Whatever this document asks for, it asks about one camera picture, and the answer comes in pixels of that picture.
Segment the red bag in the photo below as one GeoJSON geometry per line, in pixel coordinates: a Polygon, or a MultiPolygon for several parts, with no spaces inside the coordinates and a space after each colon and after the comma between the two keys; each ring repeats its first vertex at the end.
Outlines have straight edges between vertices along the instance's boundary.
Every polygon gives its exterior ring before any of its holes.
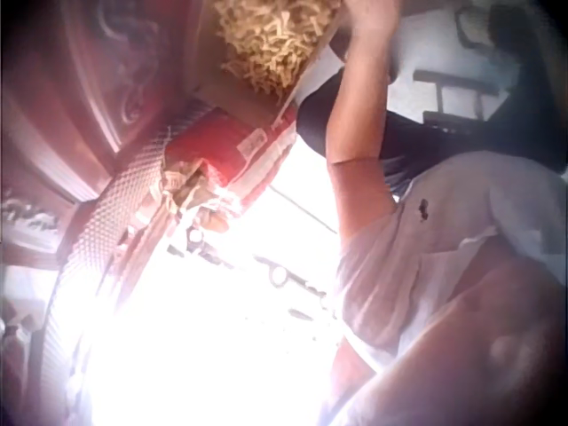
{"type": "Polygon", "coordinates": [[[296,109],[289,107],[273,129],[254,129],[215,109],[167,147],[169,160],[202,158],[220,193],[221,210],[239,216],[272,182],[296,140],[296,109]]]}

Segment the ornate carving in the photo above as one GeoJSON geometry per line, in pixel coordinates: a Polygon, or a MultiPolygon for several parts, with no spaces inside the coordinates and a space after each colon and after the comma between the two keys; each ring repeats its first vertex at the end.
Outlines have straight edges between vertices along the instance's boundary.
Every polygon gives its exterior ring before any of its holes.
{"type": "Polygon", "coordinates": [[[121,118],[133,124],[141,116],[147,85],[155,78],[167,37],[160,26],[143,17],[138,0],[100,0],[97,20],[106,37],[122,48],[117,73],[127,87],[121,118]]]}
{"type": "Polygon", "coordinates": [[[32,202],[18,198],[12,189],[2,191],[3,222],[40,233],[57,233],[59,219],[32,202]]]}

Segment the metal grate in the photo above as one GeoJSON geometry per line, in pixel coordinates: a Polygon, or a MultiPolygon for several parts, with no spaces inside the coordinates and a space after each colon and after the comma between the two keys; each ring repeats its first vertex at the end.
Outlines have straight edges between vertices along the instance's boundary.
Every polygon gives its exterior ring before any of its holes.
{"type": "Polygon", "coordinates": [[[43,328],[39,371],[39,422],[60,425],[72,356],[86,321],[96,314],[95,295],[116,245],[150,185],[160,178],[165,146],[212,108],[192,100],[185,112],[134,155],[101,194],[87,225],[59,273],[43,328]]]}

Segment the cardboard box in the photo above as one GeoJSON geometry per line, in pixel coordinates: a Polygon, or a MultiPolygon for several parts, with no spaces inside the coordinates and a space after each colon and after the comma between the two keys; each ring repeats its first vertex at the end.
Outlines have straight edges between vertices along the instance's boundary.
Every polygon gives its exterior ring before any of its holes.
{"type": "Polygon", "coordinates": [[[309,60],[303,64],[296,84],[290,86],[280,101],[275,95],[255,93],[252,87],[223,71],[227,45],[216,35],[220,29],[214,0],[193,0],[189,8],[185,39],[185,92],[253,127],[274,125],[293,101],[297,87],[308,75],[321,50],[339,27],[341,10],[320,38],[309,60]]]}

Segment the hand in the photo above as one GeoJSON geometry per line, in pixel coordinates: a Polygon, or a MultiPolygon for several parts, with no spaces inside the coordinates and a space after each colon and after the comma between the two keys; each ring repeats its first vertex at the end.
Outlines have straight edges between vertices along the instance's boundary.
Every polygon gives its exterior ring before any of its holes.
{"type": "Polygon", "coordinates": [[[391,37],[400,21],[401,0],[345,0],[353,34],[391,37]]]}

